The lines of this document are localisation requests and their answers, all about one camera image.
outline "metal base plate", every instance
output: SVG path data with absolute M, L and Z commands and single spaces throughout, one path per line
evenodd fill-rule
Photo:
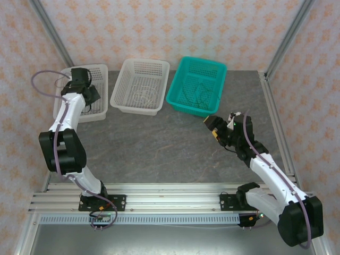
M 241 207 L 235 194 L 221 194 L 219 195 L 221 211 L 256 211 L 252 206 Z
M 125 211 L 126 205 L 126 195 L 108 195 L 108 200 L 112 201 L 113 204 L 117 207 L 117 211 Z M 99 211 L 99 207 L 105 207 L 107 202 L 104 200 L 96 200 L 91 205 L 79 204 L 79 211 Z M 108 207 L 105 211 L 114 211 L 112 207 Z

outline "gray tabletop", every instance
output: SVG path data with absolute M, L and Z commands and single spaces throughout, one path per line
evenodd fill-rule
M 118 74 L 109 72 L 109 98 Z M 228 71 L 216 115 L 227 119 L 230 112 L 248 109 L 255 139 L 283 169 L 258 73 Z M 216 142 L 203 120 L 173 110 L 166 100 L 156 116 L 122 113 L 109 105 L 105 120 L 81 123 L 77 133 L 89 168 L 104 183 L 262 182 Z M 59 182 L 57 176 L 51 182 Z

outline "plastic basket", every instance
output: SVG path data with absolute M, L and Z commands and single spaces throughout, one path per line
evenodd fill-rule
M 98 93 L 100 94 L 100 99 L 95 101 L 90 106 L 86 106 L 82 111 L 79 117 L 79 123 L 82 122 L 90 122 L 90 121 L 100 121 L 104 120 L 106 117 L 107 112 L 107 105 L 108 105 L 108 69 L 107 66 L 104 64 L 97 64 L 97 65 L 80 65 L 74 66 L 71 68 L 66 68 L 62 70 L 62 73 L 66 73 L 71 75 L 71 69 L 83 67 L 90 70 L 92 75 L 92 84 L 96 87 Z M 57 83 L 57 90 L 56 95 L 60 96 L 60 93 L 63 87 L 67 84 L 69 80 L 67 78 L 63 78 L 62 75 L 58 77 Z M 53 118 L 57 118 L 59 109 L 61 107 L 61 100 L 55 99 L 54 100 L 54 108 L 53 108 Z
M 162 108 L 170 64 L 129 58 L 123 63 L 110 104 L 124 113 L 156 115 Z
M 182 58 L 166 100 L 177 111 L 207 117 L 218 110 L 227 66 L 195 57 Z

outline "white basket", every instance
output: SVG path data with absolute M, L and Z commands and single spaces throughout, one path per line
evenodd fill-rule
M 106 117 L 107 104 L 108 104 L 108 69 L 107 69 L 107 66 L 103 64 L 80 65 L 80 66 L 74 66 L 71 68 L 66 68 L 62 70 L 61 72 L 71 75 L 71 69 L 77 68 L 77 67 L 83 67 L 83 68 L 87 68 L 90 70 L 91 75 L 92 75 L 92 84 L 95 86 L 98 93 L 100 94 L 100 99 L 98 99 L 91 105 L 91 110 L 90 110 L 90 106 L 86 106 L 84 108 L 83 112 L 80 115 L 79 123 L 104 120 Z M 58 79 L 59 80 L 57 83 L 57 90 L 55 94 L 60 96 L 60 93 L 63 87 L 67 84 L 69 80 L 67 78 L 64 79 L 62 75 L 59 75 Z M 60 99 L 54 100 L 54 108 L 53 108 L 54 119 L 57 118 L 61 103 L 62 102 Z
M 129 58 L 123 63 L 110 104 L 124 113 L 156 115 L 162 108 L 170 64 Z

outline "teal basket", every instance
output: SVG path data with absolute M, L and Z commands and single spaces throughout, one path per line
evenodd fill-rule
M 207 117 L 218 110 L 227 66 L 195 57 L 182 58 L 166 101 L 175 110 Z

